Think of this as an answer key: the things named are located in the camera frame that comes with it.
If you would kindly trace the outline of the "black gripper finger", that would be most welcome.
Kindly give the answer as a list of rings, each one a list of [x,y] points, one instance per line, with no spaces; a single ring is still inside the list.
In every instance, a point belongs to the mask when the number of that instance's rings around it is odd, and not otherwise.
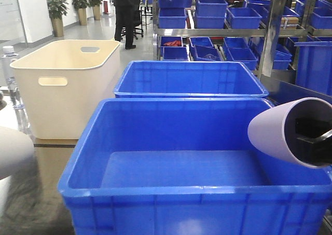
[[[310,164],[331,164],[331,121],[297,118],[296,157]]]

